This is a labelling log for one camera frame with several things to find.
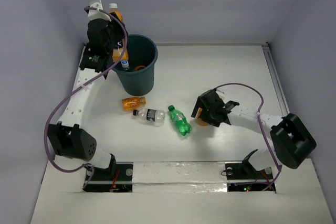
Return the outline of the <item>small orange juice bottle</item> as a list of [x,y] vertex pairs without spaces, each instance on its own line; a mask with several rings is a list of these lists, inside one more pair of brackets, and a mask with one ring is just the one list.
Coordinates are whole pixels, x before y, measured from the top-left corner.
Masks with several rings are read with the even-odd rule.
[[200,126],[208,126],[208,123],[204,122],[200,117],[202,110],[203,110],[202,108],[198,108],[197,113],[196,113],[196,117],[195,117],[195,121]]

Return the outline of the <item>yellow blue label bottle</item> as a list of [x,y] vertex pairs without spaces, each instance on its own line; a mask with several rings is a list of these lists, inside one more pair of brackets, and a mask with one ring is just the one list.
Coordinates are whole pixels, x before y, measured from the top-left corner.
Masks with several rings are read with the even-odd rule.
[[[119,21],[123,23],[123,17],[122,17],[122,14],[118,10],[118,5],[116,3],[110,3],[109,4],[109,9],[110,9],[109,13],[110,14],[116,14]],[[121,53],[123,52],[124,48],[126,49],[125,39],[122,39],[121,41],[119,41],[115,44],[115,47],[114,47],[114,50],[113,50],[113,53],[112,53],[112,59],[113,59],[114,62],[116,62],[119,59],[119,57],[120,57]],[[129,60],[129,55],[128,55],[128,51],[126,49],[123,57],[121,58],[121,61],[128,61],[128,60]]]

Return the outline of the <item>large clear plastic bottle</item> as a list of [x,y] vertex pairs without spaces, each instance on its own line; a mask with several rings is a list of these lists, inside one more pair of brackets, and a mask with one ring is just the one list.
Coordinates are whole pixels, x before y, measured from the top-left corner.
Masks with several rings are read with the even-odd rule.
[[121,61],[121,67],[124,71],[129,71],[130,70],[129,61],[128,60]]

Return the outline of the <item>orange label tea bottle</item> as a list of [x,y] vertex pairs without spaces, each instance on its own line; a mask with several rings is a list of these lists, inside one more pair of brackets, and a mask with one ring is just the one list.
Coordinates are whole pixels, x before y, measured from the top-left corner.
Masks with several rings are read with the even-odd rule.
[[140,70],[142,70],[142,69],[144,69],[144,68],[146,68],[146,66],[144,66],[144,65],[139,65],[139,66],[136,66],[136,67],[134,68],[134,71],[140,71]]

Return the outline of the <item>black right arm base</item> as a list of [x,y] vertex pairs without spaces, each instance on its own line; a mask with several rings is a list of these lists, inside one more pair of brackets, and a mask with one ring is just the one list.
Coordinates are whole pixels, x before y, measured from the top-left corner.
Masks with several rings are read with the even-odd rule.
[[253,150],[241,162],[229,162],[221,171],[221,176],[227,179],[228,192],[263,191],[273,181],[272,169],[257,171],[250,163],[250,158],[257,152]]

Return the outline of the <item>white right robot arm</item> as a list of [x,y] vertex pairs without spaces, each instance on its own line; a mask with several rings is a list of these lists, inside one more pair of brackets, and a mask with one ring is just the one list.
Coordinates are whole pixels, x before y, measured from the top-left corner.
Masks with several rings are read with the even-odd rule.
[[215,127],[222,123],[239,126],[264,137],[266,150],[255,149],[242,161],[241,171],[248,178],[277,165],[296,169],[317,147],[297,115],[262,114],[235,101],[224,102],[214,89],[198,96],[191,117]]

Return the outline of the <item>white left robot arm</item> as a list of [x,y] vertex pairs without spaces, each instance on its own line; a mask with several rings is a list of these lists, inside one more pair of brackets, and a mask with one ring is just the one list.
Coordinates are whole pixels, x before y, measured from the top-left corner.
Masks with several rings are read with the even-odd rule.
[[116,40],[124,38],[124,24],[117,21],[95,19],[88,23],[89,41],[85,44],[77,70],[72,93],[62,102],[67,103],[56,124],[46,123],[44,144],[50,163],[64,173],[71,170],[59,167],[50,155],[49,145],[58,156],[83,161],[82,167],[98,170],[104,179],[116,174],[115,157],[97,146],[96,139],[88,133],[88,116],[97,93],[115,66],[112,51]]

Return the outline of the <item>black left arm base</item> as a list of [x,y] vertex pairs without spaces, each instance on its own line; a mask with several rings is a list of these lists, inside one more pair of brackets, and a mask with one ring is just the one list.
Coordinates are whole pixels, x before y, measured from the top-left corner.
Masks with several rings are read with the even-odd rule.
[[116,163],[112,175],[95,168],[92,178],[87,171],[85,176],[84,191],[88,193],[131,193],[133,188],[133,163]]

